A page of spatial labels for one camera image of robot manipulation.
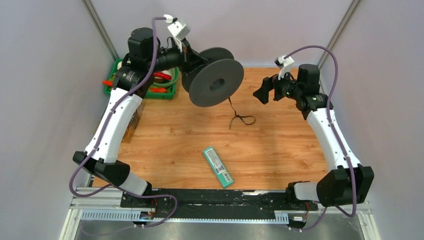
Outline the dark grey cable spool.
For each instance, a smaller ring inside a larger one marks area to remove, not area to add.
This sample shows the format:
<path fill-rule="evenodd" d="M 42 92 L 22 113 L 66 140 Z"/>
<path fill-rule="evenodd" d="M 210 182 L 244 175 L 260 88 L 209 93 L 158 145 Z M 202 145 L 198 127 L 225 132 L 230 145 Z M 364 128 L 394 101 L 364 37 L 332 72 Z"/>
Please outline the dark grey cable spool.
<path fill-rule="evenodd" d="M 244 68 L 223 47 L 212 47 L 198 55 L 207 60 L 192 72 L 184 73 L 181 83 L 190 101 L 198 107 L 212 107 L 230 98 L 244 79 Z"/>

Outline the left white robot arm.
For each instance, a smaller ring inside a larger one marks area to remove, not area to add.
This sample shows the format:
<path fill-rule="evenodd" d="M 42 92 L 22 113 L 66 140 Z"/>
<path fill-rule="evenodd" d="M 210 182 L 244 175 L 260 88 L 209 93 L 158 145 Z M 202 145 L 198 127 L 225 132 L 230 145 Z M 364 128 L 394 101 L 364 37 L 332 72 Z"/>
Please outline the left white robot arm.
<path fill-rule="evenodd" d="M 129 52 L 115 72 L 109 104 L 104 111 L 99 126 L 83 151 L 76 151 L 72 160 L 78 165 L 69 181 L 70 191 L 77 196 L 74 178 L 84 170 L 110 186 L 131 193 L 140 207 L 148 207 L 153 194 L 147 190 L 150 184 L 131 172 L 127 163 L 118 160 L 118 151 L 131 118 L 150 86 L 154 73 L 179 68 L 190 73 L 202 67 L 207 60 L 191 49 L 186 36 L 188 27 L 169 26 L 171 46 L 161 48 L 154 28 L 135 29 L 128 39 Z"/>

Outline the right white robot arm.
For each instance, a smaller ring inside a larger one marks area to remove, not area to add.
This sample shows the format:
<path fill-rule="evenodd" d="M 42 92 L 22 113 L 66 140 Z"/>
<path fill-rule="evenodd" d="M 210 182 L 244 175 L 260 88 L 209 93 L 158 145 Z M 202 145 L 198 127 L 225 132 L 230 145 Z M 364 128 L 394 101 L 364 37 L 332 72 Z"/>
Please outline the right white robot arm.
<path fill-rule="evenodd" d="M 265 77 L 253 96 L 265 105 L 270 92 L 274 101 L 295 100 L 296 108 L 318 139 L 328 169 L 318 182 L 291 182 L 286 188 L 286 205 L 296 210 L 305 201 L 318 202 L 324 207 L 362 204 L 375 174 L 370 166 L 361 164 L 340 132 L 329 96 L 320 92 L 318 66 L 300 65 L 296 78 L 289 72 Z"/>

